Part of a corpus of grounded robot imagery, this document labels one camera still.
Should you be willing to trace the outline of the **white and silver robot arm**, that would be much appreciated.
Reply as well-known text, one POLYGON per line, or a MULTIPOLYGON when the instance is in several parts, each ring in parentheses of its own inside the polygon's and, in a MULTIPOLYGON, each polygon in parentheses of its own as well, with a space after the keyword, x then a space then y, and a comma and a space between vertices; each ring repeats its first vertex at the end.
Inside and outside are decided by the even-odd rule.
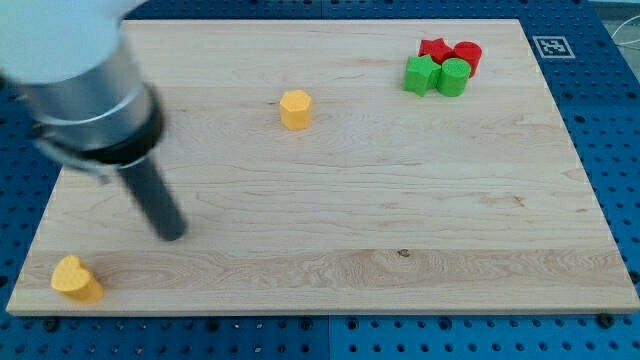
POLYGON ((142 0, 4 1, 1 74, 25 97, 34 145, 106 179, 153 163, 162 108, 122 29, 142 0))

